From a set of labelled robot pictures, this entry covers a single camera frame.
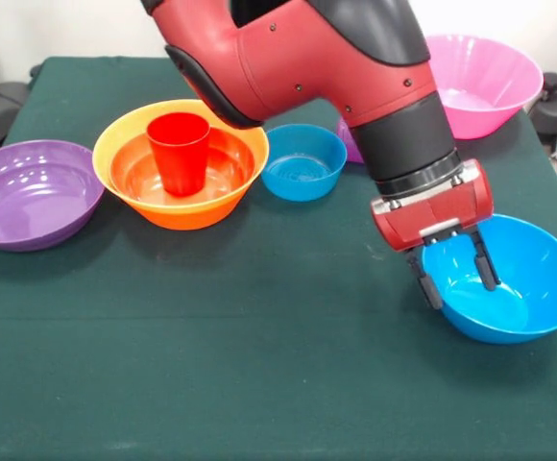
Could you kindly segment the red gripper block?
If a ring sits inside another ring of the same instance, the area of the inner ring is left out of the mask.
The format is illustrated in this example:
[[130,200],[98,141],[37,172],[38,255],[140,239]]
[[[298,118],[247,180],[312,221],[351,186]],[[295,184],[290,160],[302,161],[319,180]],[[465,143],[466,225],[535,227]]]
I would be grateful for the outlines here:
[[[375,225],[386,243],[395,251],[405,252],[405,259],[435,310],[444,302],[432,277],[424,269],[414,247],[440,231],[460,226],[468,228],[494,212],[494,199],[487,175],[476,159],[463,163],[457,179],[442,182],[425,192],[396,200],[371,201]],[[500,285],[493,261],[478,228],[469,236],[475,249],[474,263],[484,287],[494,291]]]

